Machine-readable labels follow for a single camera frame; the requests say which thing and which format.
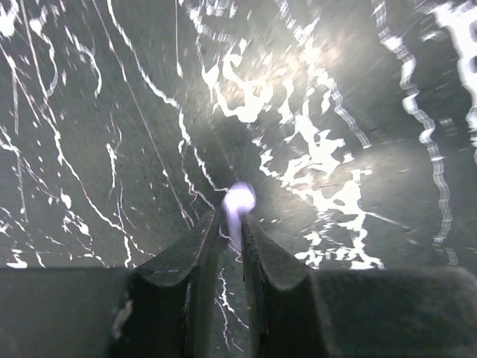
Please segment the purple earbud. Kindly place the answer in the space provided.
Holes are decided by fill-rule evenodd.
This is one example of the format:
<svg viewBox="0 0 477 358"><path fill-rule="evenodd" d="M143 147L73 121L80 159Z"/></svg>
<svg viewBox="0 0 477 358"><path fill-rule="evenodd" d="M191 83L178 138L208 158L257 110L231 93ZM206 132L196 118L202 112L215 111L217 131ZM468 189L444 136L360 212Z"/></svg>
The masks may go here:
<svg viewBox="0 0 477 358"><path fill-rule="evenodd" d="M229 235L237 248L241 247L241 218L256 206L256 193L253 187L244 181L234 183L222 201L226 214Z"/></svg>

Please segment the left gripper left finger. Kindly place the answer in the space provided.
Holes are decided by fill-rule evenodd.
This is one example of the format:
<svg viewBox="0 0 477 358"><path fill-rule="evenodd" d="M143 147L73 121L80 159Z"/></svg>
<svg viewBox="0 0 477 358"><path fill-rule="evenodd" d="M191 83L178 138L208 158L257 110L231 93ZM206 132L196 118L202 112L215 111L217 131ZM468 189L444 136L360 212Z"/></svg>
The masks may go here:
<svg viewBox="0 0 477 358"><path fill-rule="evenodd" d="M206 213L135 269L2 269L1 355L209 356L219 224Z"/></svg>

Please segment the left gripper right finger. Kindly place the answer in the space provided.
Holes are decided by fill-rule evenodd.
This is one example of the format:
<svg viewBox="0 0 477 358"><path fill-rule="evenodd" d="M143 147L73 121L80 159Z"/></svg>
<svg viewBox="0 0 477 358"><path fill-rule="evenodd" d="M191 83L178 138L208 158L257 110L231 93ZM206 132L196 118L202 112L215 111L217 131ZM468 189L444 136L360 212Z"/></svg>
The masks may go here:
<svg viewBox="0 0 477 358"><path fill-rule="evenodd" d="M476 278L453 267L313 269L243 218L253 357L474 357Z"/></svg>

